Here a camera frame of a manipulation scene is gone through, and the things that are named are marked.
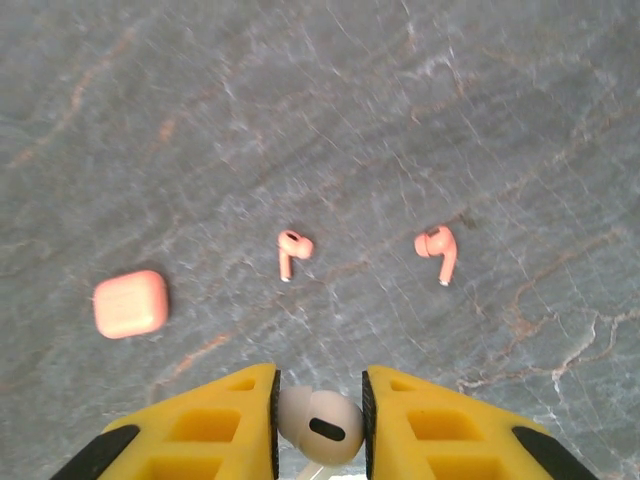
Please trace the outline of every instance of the countertop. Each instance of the countertop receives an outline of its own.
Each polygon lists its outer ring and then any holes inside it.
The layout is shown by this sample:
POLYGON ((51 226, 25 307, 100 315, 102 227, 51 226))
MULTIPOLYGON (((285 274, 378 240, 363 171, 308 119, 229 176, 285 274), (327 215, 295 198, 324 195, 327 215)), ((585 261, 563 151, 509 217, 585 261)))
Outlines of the countertop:
POLYGON ((0 31, 1 478, 259 362, 358 402, 395 367, 640 478, 637 1, 5 0, 0 31), (147 267, 168 324, 101 337, 93 288, 147 267))

